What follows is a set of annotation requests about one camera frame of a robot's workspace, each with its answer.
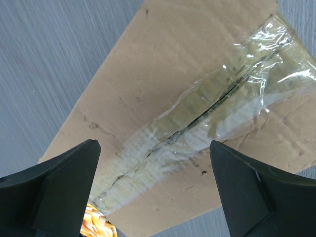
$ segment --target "transparent packing tape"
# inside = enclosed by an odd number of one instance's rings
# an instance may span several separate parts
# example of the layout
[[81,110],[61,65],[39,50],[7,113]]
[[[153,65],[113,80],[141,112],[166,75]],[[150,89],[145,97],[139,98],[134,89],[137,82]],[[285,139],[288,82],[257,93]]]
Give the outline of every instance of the transparent packing tape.
[[292,93],[316,86],[316,63],[280,16],[271,16],[236,44],[230,62],[188,88],[166,112],[138,130],[112,159],[103,190],[90,197],[105,215],[186,165],[212,140],[234,130]]

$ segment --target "black plastic part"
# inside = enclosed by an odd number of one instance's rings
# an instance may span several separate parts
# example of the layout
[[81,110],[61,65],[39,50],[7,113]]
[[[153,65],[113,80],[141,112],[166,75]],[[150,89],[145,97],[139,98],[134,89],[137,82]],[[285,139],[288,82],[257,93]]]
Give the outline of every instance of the black plastic part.
[[0,179],[0,236],[76,237],[100,156],[87,140],[64,154]]
[[210,154],[232,237],[316,236],[316,180],[277,169],[216,141]]

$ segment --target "torn cardboard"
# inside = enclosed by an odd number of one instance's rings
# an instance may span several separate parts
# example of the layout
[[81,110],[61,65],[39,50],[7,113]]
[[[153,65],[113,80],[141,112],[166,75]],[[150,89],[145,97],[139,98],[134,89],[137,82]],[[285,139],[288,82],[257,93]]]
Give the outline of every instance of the torn cardboard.
[[129,237],[220,206],[211,139],[290,172],[313,165],[302,115],[315,62],[276,12],[274,0],[146,1],[40,161],[97,139],[90,201]]

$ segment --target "orange object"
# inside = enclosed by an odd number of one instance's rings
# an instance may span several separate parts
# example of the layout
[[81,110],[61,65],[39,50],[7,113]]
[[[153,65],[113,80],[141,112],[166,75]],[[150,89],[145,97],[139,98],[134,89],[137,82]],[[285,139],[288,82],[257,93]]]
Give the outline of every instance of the orange object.
[[115,226],[90,204],[85,209],[80,233],[87,237],[118,237]]

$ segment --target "floor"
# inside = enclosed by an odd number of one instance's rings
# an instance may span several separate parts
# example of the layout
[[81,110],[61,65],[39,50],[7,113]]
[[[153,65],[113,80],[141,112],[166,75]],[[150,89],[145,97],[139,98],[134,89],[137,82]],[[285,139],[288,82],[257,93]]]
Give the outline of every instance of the floor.
[[[37,163],[142,2],[0,0],[0,177]],[[316,57],[316,1],[279,2]],[[189,236],[229,237],[222,210],[155,237]]]

